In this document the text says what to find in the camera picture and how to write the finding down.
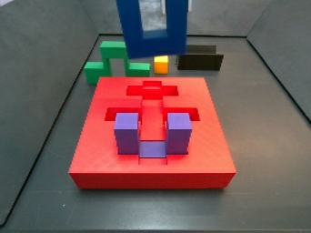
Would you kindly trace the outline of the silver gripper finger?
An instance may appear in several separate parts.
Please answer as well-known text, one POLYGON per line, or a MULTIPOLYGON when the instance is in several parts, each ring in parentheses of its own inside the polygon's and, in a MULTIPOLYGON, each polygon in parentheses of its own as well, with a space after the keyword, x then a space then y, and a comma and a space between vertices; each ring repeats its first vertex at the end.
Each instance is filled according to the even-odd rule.
POLYGON ((191 13, 194 10, 194 0, 188 0, 188 9, 187 12, 191 13))
POLYGON ((160 4, 162 4, 162 14, 166 15, 167 14, 166 0, 160 0, 160 4))

